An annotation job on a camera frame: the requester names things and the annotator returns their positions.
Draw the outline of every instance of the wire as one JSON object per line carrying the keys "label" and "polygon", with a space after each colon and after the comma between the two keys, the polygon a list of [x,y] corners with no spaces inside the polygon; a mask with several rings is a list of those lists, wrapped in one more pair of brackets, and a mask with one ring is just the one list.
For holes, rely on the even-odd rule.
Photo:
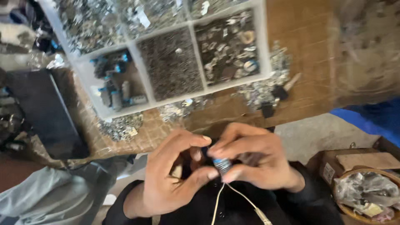
{"label": "wire", "polygon": [[222,184],[222,187],[221,187],[221,189],[220,189],[220,191],[218,192],[217,201],[216,201],[216,203],[215,203],[214,216],[212,217],[211,225],[214,225],[215,216],[216,216],[216,214],[217,214],[218,201],[219,201],[219,199],[220,199],[221,192],[222,192],[222,190],[223,190],[224,187],[225,187],[225,184],[226,184],[228,187],[230,187],[233,191],[235,191],[236,193],[238,193],[238,194],[240,194],[241,196],[243,196],[243,197],[254,207],[254,209],[255,209],[255,211],[256,211],[258,217],[262,220],[262,222],[263,222],[265,225],[272,225],[271,221],[265,216],[265,214],[264,214],[259,208],[256,207],[256,205],[255,205],[254,203],[252,203],[252,202],[250,201],[250,199],[248,199],[248,197],[246,197],[246,196],[245,196],[244,194],[242,194],[240,191],[238,191],[238,190],[236,190],[235,188],[233,188],[233,187],[232,187],[230,184],[228,184],[228,183],[223,183],[223,184]]}
{"label": "wire", "polygon": [[225,183],[222,184],[222,187],[221,187],[220,191],[218,192],[218,195],[217,195],[217,202],[215,203],[214,216],[212,217],[211,225],[214,225],[214,222],[215,222],[215,215],[217,214],[218,201],[220,200],[220,194],[221,194],[222,190],[224,189],[224,186],[225,186]]}
{"label": "wire", "polygon": [[228,187],[230,187],[232,190],[234,190],[236,193],[240,194],[241,196],[243,196],[248,202],[250,202],[250,204],[257,209],[256,205],[253,204],[250,199],[248,199],[248,197],[246,197],[244,194],[242,194],[241,192],[239,192],[238,190],[236,190],[235,188],[233,188],[230,184],[226,184]]}

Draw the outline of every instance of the black shirt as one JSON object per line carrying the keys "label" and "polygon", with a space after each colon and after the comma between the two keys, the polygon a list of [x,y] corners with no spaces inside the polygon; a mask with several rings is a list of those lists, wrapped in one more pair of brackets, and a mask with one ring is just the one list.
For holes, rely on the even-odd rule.
{"label": "black shirt", "polygon": [[[298,193],[284,190],[268,191],[250,183],[235,181],[232,187],[245,194],[271,221],[273,225],[343,225],[329,190],[314,180],[300,163],[291,163],[306,181],[305,188]],[[143,181],[130,183],[110,208],[103,225],[151,225],[151,218],[129,219],[122,210],[128,193]],[[191,202],[171,213],[161,216],[160,225],[210,225],[220,178],[202,187]],[[263,225],[250,203],[225,186],[218,203],[215,225]]]}

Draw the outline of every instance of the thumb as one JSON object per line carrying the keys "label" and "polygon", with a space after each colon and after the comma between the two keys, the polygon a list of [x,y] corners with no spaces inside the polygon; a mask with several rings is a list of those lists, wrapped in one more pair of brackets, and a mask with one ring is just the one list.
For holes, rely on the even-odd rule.
{"label": "thumb", "polygon": [[234,165],[222,178],[222,182],[247,181],[255,183],[262,179],[262,170],[258,167],[250,167],[245,164]]}
{"label": "thumb", "polygon": [[182,184],[182,192],[193,197],[202,186],[218,176],[219,172],[215,167],[198,168]]}

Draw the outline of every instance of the cardboard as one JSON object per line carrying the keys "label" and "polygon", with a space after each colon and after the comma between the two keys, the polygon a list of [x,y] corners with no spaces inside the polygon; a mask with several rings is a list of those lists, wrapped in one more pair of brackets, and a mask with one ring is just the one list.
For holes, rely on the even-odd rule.
{"label": "cardboard", "polygon": [[374,169],[400,168],[400,162],[390,153],[338,155],[337,159],[345,172],[352,170],[355,166],[366,166]]}
{"label": "cardboard", "polygon": [[325,151],[320,166],[320,176],[334,188],[334,179],[354,167],[374,169],[400,169],[400,162],[390,153],[380,153],[376,149],[344,149]]}

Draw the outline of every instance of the cloth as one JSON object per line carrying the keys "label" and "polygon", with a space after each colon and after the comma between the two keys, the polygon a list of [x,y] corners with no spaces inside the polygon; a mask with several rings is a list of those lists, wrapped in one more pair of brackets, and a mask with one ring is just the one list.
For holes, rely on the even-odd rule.
{"label": "cloth", "polygon": [[382,135],[400,147],[400,98],[378,104],[350,105],[330,113],[370,135]]}
{"label": "cloth", "polygon": [[147,156],[133,165],[127,158],[95,160],[70,171],[38,170],[0,193],[0,214],[19,217],[18,225],[90,225],[117,176],[132,174],[146,165]]}
{"label": "cloth", "polygon": [[[298,193],[268,191],[246,182],[232,182],[231,185],[245,194],[261,209],[273,225],[343,225],[339,213],[330,199],[329,190],[324,190],[306,172],[300,163],[291,163],[306,181],[305,188]],[[130,183],[109,209],[103,225],[151,225],[151,218],[129,219],[122,207],[128,193],[142,181]],[[174,212],[161,216],[160,225],[208,225],[214,214],[216,196],[221,188],[220,179],[203,186],[191,202]],[[225,187],[221,192],[216,215],[216,225],[262,225],[254,208],[238,193]]]}

